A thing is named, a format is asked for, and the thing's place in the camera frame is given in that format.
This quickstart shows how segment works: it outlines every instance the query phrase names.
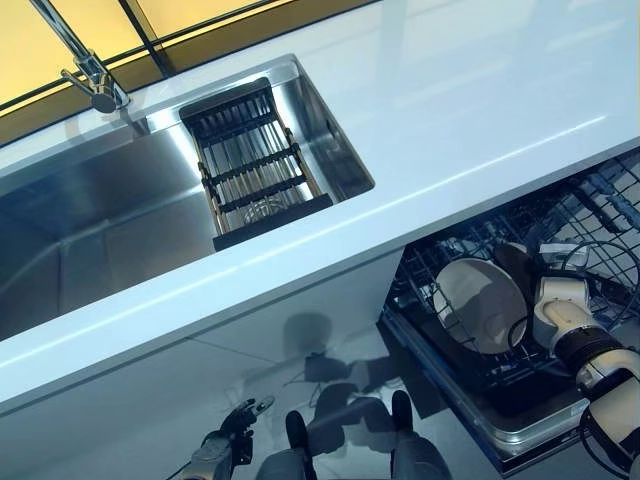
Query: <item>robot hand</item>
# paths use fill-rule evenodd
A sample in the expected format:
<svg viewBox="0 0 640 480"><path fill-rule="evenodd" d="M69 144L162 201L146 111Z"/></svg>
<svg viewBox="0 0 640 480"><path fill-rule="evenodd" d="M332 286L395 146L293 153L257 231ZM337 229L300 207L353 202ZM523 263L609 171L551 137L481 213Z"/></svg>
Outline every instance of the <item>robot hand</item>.
<svg viewBox="0 0 640 480"><path fill-rule="evenodd" d="M273 405L269 396L256 403L247 400L222 422L219 430L207 434L191 461L180 472L179 480L228 480L238 465L248 465L253 457L253 425L258 415Z"/></svg>

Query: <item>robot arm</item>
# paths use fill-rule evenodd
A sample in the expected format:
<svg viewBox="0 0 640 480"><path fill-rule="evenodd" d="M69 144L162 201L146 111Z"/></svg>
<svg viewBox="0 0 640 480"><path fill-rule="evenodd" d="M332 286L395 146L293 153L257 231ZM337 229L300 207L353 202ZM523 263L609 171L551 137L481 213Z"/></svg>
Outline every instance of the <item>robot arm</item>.
<svg viewBox="0 0 640 480"><path fill-rule="evenodd" d="M595 321L587 302L584 280L542 278L533 334L576 376L590 400L583 426L617 467L640 480L640 355Z"/></svg>

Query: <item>dishwasher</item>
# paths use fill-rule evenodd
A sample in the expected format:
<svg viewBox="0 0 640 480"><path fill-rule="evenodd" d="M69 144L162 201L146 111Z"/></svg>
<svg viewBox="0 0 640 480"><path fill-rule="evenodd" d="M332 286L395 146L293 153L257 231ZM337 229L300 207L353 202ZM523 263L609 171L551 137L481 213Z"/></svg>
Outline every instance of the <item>dishwasher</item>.
<svg viewBox="0 0 640 480"><path fill-rule="evenodd" d="M453 334L456 325L441 319L451 303L439 273L469 258L508 270L500 252L510 245L531 253L520 274L526 271L525 283L535 292L544 268L541 245L590 242L580 268L589 286L589 307L624 346L638 350L638 271L629 252L640 255L639 204L640 149L634 149L417 240L404 251L381 321L504 477L578 442L588 401L559 360L534 340L531 310L518 343L509 343L504 352L480 353L473 348L473 335L464 338L460 325Z"/></svg>

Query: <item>sink rack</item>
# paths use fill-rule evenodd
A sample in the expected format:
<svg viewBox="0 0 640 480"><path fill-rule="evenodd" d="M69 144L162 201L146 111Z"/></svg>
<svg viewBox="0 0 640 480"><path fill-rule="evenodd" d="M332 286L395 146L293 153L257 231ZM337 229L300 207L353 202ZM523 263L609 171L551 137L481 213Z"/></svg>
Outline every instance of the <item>sink rack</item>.
<svg viewBox="0 0 640 480"><path fill-rule="evenodd" d="M194 138L217 251L332 205L278 113L267 78L180 110Z"/></svg>

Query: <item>white plate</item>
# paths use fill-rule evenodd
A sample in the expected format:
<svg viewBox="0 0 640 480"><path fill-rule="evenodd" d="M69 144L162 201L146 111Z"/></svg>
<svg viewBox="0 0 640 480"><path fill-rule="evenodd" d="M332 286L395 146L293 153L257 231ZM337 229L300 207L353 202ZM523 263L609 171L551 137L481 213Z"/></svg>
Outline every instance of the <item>white plate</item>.
<svg viewBox="0 0 640 480"><path fill-rule="evenodd" d="M507 272L486 260L463 258L444 267L436 282L440 289L433 295L433 304L454 340L479 353L509 350L509 329L527 316L527 305ZM514 345L522 339L525 329L526 322L516 327ZM467 342L469 337L475 340Z"/></svg>

